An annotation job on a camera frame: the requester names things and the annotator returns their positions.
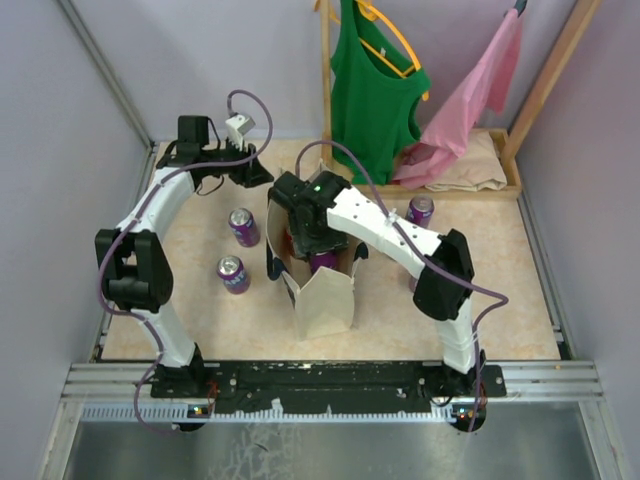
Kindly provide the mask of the red Coke can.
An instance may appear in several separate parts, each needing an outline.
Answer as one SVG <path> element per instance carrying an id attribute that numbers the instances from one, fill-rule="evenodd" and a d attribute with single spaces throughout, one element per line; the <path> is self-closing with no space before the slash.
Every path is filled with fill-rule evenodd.
<path id="1" fill-rule="evenodd" d="M 287 251 L 289 252 L 290 256 L 293 256 L 295 254 L 295 249 L 294 249 L 293 239 L 292 239 L 289 227 L 285 228 L 284 236 L 285 236 L 285 245 L 286 245 Z"/>

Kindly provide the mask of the beige canvas tote bag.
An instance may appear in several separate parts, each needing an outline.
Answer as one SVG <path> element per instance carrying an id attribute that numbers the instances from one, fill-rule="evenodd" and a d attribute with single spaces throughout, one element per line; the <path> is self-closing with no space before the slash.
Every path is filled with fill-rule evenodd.
<path id="1" fill-rule="evenodd" d="M 313 180 L 319 166 L 307 179 Z M 269 198 L 266 219 L 266 265 L 272 281 L 282 281 L 294 310 L 296 336 L 309 340 L 343 333 L 351 329 L 355 315 L 355 276 L 359 263 L 369 257 L 366 244 L 347 234 L 349 245 L 334 252 L 338 269 L 321 267 L 311 274 L 309 259 L 290 256 L 285 245 L 285 228 L 289 227 L 287 212 Z"/>

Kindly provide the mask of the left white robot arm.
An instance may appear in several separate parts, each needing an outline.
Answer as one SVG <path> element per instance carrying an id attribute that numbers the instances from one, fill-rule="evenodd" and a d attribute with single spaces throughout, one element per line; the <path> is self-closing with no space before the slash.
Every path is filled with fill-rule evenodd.
<path id="1" fill-rule="evenodd" d="M 99 230 L 94 240 L 101 305 L 142 324 L 157 347 L 156 372 L 173 375 L 174 387 L 189 397 L 206 389 L 208 373 L 171 304 L 174 276 L 162 241 L 203 179 L 226 177 L 244 188 L 273 179 L 258 160 L 259 149 L 245 139 L 255 125 L 249 115 L 229 115 L 225 140 L 210 141 L 211 124 L 206 116 L 179 117 L 177 137 L 156 163 L 141 199 L 115 228 Z"/>

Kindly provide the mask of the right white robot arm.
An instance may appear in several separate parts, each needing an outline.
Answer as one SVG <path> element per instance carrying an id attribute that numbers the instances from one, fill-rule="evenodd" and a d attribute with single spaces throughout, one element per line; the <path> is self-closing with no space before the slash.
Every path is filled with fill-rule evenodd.
<path id="1" fill-rule="evenodd" d="M 353 237 L 388 256 L 417 280 L 413 302 L 436 321 L 448 387 L 470 395 L 482 383 L 474 353 L 471 288 L 473 265 L 466 237 L 412 224 L 368 199 L 345 178 L 322 171 L 303 181 L 286 171 L 268 199 L 288 215 L 293 249 L 306 259 L 344 250 Z"/>

